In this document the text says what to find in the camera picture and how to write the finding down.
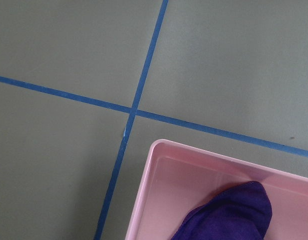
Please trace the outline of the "purple microfiber cloth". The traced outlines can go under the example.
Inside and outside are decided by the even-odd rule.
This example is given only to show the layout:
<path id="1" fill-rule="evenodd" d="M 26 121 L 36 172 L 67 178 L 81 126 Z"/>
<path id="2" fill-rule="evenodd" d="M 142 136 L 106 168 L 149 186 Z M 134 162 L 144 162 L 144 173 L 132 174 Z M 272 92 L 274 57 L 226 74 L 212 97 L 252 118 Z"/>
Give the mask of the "purple microfiber cloth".
<path id="1" fill-rule="evenodd" d="M 264 239 L 272 207 L 263 185 L 250 181 L 231 187 L 193 209 L 172 239 Z"/>

